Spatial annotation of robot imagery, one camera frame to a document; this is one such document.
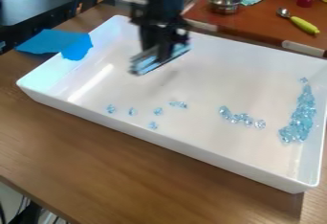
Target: stainless steel bowl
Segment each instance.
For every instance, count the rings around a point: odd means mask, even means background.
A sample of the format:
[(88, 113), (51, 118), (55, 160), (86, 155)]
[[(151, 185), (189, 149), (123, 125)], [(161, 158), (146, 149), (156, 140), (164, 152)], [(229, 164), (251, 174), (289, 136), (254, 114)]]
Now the stainless steel bowl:
[(208, 0), (212, 11), (221, 14), (237, 13), (242, 0)]

